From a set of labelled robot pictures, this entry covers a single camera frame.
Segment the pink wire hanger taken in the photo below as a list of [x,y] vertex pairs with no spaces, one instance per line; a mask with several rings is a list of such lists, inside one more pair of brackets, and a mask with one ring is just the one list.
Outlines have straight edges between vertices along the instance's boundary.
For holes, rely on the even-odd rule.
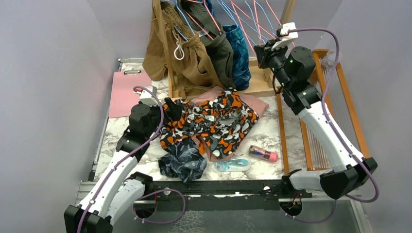
[[256,58],[254,46],[259,43],[258,26],[255,20],[251,4],[246,0],[230,0],[228,2],[233,11],[248,47],[249,56]]

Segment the orange camouflage shorts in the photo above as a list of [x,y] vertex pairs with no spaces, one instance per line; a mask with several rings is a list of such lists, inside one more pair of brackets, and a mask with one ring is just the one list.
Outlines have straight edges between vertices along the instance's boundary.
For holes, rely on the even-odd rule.
[[238,149],[259,120],[259,113],[242,101],[234,88],[200,104],[186,99],[173,103],[183,109],[178,120],[166,123],[160,131],[160,145],[165,150],[197,135],[213,156],[223,159]]

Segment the dark leaf print shorts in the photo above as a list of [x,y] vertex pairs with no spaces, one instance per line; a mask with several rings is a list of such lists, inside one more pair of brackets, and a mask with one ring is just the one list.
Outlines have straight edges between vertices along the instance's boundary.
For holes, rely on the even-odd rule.
[[159,158],[160,173],[170,178],[179,178],[189,183],[202,177],[207,166],[206,159],[201,155],[198,146],[191,138],[171,145],[168,152]]

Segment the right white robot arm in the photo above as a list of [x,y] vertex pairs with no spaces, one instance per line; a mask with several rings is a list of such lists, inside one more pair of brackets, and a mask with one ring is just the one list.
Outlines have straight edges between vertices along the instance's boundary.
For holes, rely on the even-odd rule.
[[298,46],[286,56],[288,48],[274,49],[274,44],[270,40],[254,46],[258,66],[268,68],[279,81],[283,100],[314,134],[330,164],[327,170],[290,172],[280,191],[288,198],[299,190],[323,191],[334,200],[348,196],[370,179],[378,164],[353,146],[322,101],[321,92],[308,81],[316,67],[311,50]]

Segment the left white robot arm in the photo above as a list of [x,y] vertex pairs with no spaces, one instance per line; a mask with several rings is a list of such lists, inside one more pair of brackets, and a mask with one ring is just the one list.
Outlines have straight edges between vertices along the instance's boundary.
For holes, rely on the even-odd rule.
[[133,202],[152,195],[152,177],[140,172],[130,174],[162,126],[180,119],[183,106],[165,98],[161,105],[139,102],[131,109],[129,125],[118,141],[107,169],[86,197],[64,212],[68,233],[110,233]]

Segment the blue patterned hanging shorts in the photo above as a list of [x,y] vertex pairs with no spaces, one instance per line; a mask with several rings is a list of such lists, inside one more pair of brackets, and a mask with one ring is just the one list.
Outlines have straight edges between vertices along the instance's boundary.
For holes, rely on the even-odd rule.
[[223,25],[226,38],[233,50],[233,79],[238,91],[248,89],[251,79],[249,54],[244,35],[239,25]]

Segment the brown hanging shorts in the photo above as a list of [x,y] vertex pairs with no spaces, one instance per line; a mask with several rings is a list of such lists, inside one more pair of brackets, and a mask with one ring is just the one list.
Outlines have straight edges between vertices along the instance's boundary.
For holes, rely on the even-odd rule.
[[199,35],[168,1],[152,1],[151,34],[142,65],[153,81],[169,78],[172,98],[188,99],[223,86]]

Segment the pink shorts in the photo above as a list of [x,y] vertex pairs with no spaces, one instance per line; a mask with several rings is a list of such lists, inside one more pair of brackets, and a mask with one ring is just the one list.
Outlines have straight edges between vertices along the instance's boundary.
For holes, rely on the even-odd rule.
[[[194,99],[191,100],[194,104],[198,105],[200,103],[203,103],[207,100],[215,100],[221,93],[223,92],[223,88],[220,86],[216,86],[203,94],[195,97]],[[262,114],[267,110],[269,107],[269,104],[264,102],[263,100],[258,99],[255,96],[252,95],[247,95],[247,94],[240,94],[240,99],[245,102],[249,107],[251,107],[255,112],[259,114],[261,117]],[[212,155],[211,151],[209,148],[206,146],[204,140],[202,137],[199,135],[195,135],[191,137],[192,140],[195,142],[195,144],[198,146],[199,152],[206,158],[208,158],[209,161],[211,162],[217,162],[219,160],[221,161],[227,161],[230,160],[235,154],[231,153],[228,156],[219,159],[216,156]]]

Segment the dark green hanging shorts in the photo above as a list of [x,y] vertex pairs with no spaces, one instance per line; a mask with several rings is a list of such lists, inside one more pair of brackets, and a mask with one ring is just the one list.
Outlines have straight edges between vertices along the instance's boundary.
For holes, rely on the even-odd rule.
[[234,52],[223,31],[222,24],[202,3],[195,0],[179,0],[179,8],[185,14],[189,25],[202,33],[201,42],[211,59],[217,76],[223,86],[235,87],[233,79]]

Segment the pink clipboard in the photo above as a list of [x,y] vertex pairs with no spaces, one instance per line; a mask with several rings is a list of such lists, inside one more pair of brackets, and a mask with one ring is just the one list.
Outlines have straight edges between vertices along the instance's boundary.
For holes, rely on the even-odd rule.
[[113,74],[108,117],[129,116],[132,107],[139,102],[139,95],[134,93],[134,87],[146,87],[151,84],[151,78],[143,69],[115,72]]

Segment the wooden weaving loom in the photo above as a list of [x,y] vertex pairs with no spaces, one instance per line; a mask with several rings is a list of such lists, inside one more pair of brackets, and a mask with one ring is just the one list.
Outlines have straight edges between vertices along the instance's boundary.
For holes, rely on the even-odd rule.
[[[363,154],[364,158],[370,158],[371,155],[341,64],[338,64],[333,70],[321,65],[321,59],[328,51],[326,49],[316,49],[313,51],[316,69],[313,71],[309,81],[324,91],[326,82],[329,80],[327,76],[328,74],[332,75],[333,81],[330,86],[332,93],[326,96],[329,110],[352,144]],[[317,139],[314,138],[314,135],[303,121],[299,121],[299,125],[304,153],[298,158],[305,162],[303,168],[306,170],[324,170],[329,168],[326,155]]]

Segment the clear blue plastic package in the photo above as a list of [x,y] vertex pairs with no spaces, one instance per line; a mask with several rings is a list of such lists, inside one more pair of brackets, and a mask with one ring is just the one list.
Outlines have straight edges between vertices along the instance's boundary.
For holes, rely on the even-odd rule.
[[248,158],[234,158],[227,161],[213,163],[215,169],[219,172],[242,172],[251,168],[251,161]]

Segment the pink cylindrical bottle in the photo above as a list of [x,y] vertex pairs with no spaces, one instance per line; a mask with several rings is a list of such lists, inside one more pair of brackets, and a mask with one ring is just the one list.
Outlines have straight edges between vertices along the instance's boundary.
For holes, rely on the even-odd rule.
[[258,146],[251,145],[249,147],[249,155],[255,158],[263,159],[269,162],[277,162],[278,161],[278,155],[275,152],[265,150],[263,148],[260,148]]

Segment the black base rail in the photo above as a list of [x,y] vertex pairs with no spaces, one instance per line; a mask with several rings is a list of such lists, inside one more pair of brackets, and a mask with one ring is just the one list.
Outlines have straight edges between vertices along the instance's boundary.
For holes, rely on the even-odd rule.
[[279,210],[281,199],[289,202],[312,196],[288,189],[282,180],[154,181],[145,193],[157,190],[156,196],[135,201],[138,214],[179,212],[183,207],[193,211]]

